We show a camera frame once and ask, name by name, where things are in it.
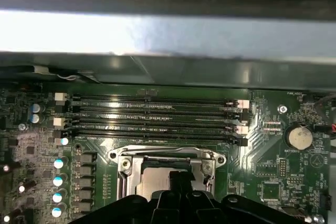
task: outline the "electrolytic capacitor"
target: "electrolytic capacitor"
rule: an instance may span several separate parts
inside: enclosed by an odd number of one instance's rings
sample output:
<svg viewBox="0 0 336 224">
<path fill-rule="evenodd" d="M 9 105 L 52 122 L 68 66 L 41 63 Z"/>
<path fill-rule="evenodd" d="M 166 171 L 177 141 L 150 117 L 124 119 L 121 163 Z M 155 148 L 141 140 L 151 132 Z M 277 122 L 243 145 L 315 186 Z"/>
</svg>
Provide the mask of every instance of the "electrolytic capacitor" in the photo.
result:
<svg viewBox="0 0 336 224">
<path fill-rule="evenodd" d="M 8 223 L 10 221 L 13 221 L 13 219 L 15 219 L 16 217 L 20 215 L 22 215 L 22 210 L 19 208 L 16 208 L 4 216 L 4 222 Z"/>
<path fill-rule="evenodd" d="M 24 193 L 25 191 L 35 187 L 37 184 L 35 182 L 35 180 L 29 180 L 27 182 L 24 182 L 23 184 L 21 184 L 19 186 L 19 193 Z"/>
<path fill-rule="evenodd" d="M 63 137 L 61 139 L 61 145 L 67 145 L 69 143 L 69 139 L 67 137 Z"/>
<path fill-rule="evenodd" d="M 21 167 L 20 162 L 12 162 L 3 166 L 3 171 L 9 173 Z"/>
<path fill-rule="evenodd" d="M 45 116 L 42 114 L 32 114 L 30 117 L 30 121 L 32 123 L 42 123 L 45 119 Z"/>
<path fill-rule="evenodd" d="M 30 110 L 33 113 L 41 113 L 46 110 L 46 107 L 43 104 L 34 103 L 32 106 L 30 106 Z"/>
<path fill-rule="evenodd" d="M 53 208 L 53 210 L 51 211 L 51 215 L 54 218 L 58 218 L 62 215 L 63 212 L 65 212 L 67 210 L 67 205 L 65 205 L 64 203 L 59 203 L 57 204 L 56 207 Z"/>
<path fill-rule="evenodd" d="M 58 190 L 53 196 L 52 196 L 52 200 L 55 203 L 60 203 L 66 196 L 68 195 L 67 190 L 65 190 L 64 188 Z"/>
<path fill-rule="evenodd" d="M 66 156 L 60 157 L 54 161 L 54 168 L 61 169 L 63 166 L 67 165 L 69 159 Z"/>
<path fill-rule="evenodd" d="M 68 180 L 68 175 L 65 173 L 61 173 L 60 175 L 57 175 L 53 179 L 52 183 L 54 184 L 54 186 L 61 186 L 67 180 Z"/>
</svg>

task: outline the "screw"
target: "screw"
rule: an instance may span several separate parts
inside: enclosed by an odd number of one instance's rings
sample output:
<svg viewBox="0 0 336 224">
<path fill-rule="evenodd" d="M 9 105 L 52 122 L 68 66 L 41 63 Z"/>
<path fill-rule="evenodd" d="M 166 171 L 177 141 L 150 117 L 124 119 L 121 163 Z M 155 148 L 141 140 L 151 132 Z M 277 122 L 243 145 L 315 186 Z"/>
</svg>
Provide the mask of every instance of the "screw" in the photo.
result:
<svg viewBox="0 0 336 224">
<path fill-rule="evenodd" d="M 219 158 L 217 159 L 217 161 L 218 161 L 220 164 L 224 163 L 224 159 L 223 159 L 222 157 L 219 157 Z"/>
<path fill-rule="evenodd" d="M 195 196 L 195 197 L 199 197 L 202 194 L 199 191 L 193 191 L 192 195 Z"/>
<path fill-rule="evenodd" d="M 121 163 L 122 167 L 127 170 L 131 167 L 131 161 L 129 161 L 127 158 L 125 158 L 122 163 Z"/>
<path fill-rule="evenodd" d="M 280 114 L 285 114 L 287 111 L 288 111 L 288 109 L 287 109 L 286 106 L 284 106 L 284 105 L 279 105 L 279 106 L 278 106 L 278 112 L 279 112 Z"/>
<path fill-rule="evenodd" d="M 234 197 L 230 197 L 227 200 L 230 201 L 231 203 L 237 203 L 238 202 L 238 199 L 234 198 Z"/>
</svg>

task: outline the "integrated circuit chip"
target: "integrated circuit chip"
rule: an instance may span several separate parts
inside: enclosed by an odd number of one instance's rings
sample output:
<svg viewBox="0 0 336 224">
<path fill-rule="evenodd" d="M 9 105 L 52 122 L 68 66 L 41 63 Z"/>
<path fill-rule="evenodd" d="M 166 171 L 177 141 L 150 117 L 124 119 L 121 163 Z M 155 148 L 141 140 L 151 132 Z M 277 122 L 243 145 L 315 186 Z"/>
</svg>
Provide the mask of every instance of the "integrated circuit chip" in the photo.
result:
<svg viewBox="0 0 336 224">
<path fill-rule="evenodd" d="M 28 197 L 26 201 L 27 205 L 33 205 L 34 204 L 34 198 Z"/>
<path fill-rule="evenodd" d="M 80 187 L 91 187 L 92 186 L 91 178 L 80 178 L 80 179 L 77 179 L 76 182 L 79 184 Z"/>
<path fill-rule="evenodd" d="M 92 192 L 90 190 L 75 190 L 75 195 L 81 200 L 92 198 Z"/>
<path fill-rule="evenodd" d="M 91 203 L 89 202 L 79 202 L 77 204 L 77 207 L 80 212 L 90 212 L 91 211 Z"/>
<path fill-rule="evenodd" d="M 35 147 L 33 147 L 33 146 L 28 146 L 28 147 L 26 148 L 26 153 L 27 153 L 27 154 L 34 154 L 34 153 L 35 153 Z"/>
<path fill-rule="evenodd" d="M 280 197 L 280 185 L 278 183 L 263 183 L 262 190 L 263 200 L 275 200 Z"/>
<path fill-rule="evenodd" d="M 85 153 L 80 156 L 80 161 L 82 163 L 92 163 L 93 162 L 93 154 Z"/>
<path fill-rule="evenodd" d="M 80 173 L 81 176 L 91 176 L 92 175 L 92 167 L 81 166 L 79 168 L 79 173 Z"/>
<path fill-rule="evenodd" d="M 50 170 L 44 170 L 42 173 L 43 178 L 51 178 L 51 171 Z"/>
</svg>

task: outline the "chip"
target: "chip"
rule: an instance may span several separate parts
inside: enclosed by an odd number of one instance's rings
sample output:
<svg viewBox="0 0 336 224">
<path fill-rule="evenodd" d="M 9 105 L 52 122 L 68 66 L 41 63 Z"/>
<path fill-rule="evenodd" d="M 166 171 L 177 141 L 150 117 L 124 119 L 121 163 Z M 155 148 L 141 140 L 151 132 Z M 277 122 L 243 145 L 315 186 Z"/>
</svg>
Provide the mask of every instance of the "chip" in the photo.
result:
<svg viewBox="0 0 336 224">
<path fill-rule="evenodd" d="M 88 203 L 88 202 L 78 203 L 78 210 L 80 212 L 90 212 L 91 211 L 91 203 Z"/>
<path fill-rule="evenodd" d="M 15 103 L 15 97 L 13 97 L 13 96 L 7 97 L 6 98 L 6 103 L 7 104 L 13 104 L 13 103 Z"/>
<path fill-rule="evenodd" d="M 17 139 L 9 139 L 8 145 L 9 146 L 17 146 L 19 144 L 19 141 Z"/>
<path fill-rule="evenodd" d="M 79 199 L 91 199 L 92 192 L 90 190 L 76 190 L 75 194 Z"/>
<path fill-rule="evenodd" d="M 93 155 L 92 154 L 82 154 L 80 156 L 80 161 L 82 163 L 92 163 L 93 162 Z"/>
<path fill-rule="evenodd" d="M 34 204 L 34 198 L 27 198 L 27 205 L 33 205 Z"/>
<path fill-rule="evenodd" d="M 26 148 L 26 153 L 27 153 L 27 154 L 34 154 L 34 152 L 35 152 L 35 147 L 33 147 L 33 146 L 28 146 L 28 147 Z"/>
<path fill-rule="evenodd" d="M 0 118 L 0 130 L 5 130 L 6 125 L 7 125 L 6 117 L 3 116 L 2 118 Z"/>
<path fill-rule="evenodd" d="M 280 186 L 279 184 L 263 184 L 262 185 L 263 199 L 279 199 Z"/>
<path fill-rule="evenodd" d="M 50 170 L 44 170 L 42 173 L 43 178 L 51 178 L 51 171 Z"/>
<path fill-rule="evenodd" d="M 81 166 L 79 168 L 79 173 L 81 176 L 90 176 L 92 175 L 92 168 L 89 166 Z"/>
<path fill-rule="evenodd" d="M 92 186 L 92 179 L 91 178 L 81 178 L 81 179 L 79 179 L 79 186 L 80 187 L 91 187 Z"/>
</svg>

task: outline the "ram slot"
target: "ram slot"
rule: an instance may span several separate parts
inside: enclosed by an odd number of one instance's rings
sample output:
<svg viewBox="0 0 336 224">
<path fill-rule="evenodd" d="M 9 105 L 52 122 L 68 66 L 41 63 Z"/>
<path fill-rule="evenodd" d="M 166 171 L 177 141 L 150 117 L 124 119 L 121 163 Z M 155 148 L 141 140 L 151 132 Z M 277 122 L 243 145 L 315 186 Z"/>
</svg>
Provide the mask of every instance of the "ram slot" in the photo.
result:
<svg viewBox="0 0 336 224">
<path fill-rule="evenodd" d="M 99 130 L 99 131 L 131 131 L 131 132 L 167 132 L 181 134 L 208 134 L 221 135 L 236 133 L 237 127 L 226 126 L 219 129 L 197 128 L 197 127 L 171 127 L 171 126 L 149 126 L 132 124 L 98 124 L 98 123 L 79 123 L 72 126 L 72 129 Z"/>
</svg>

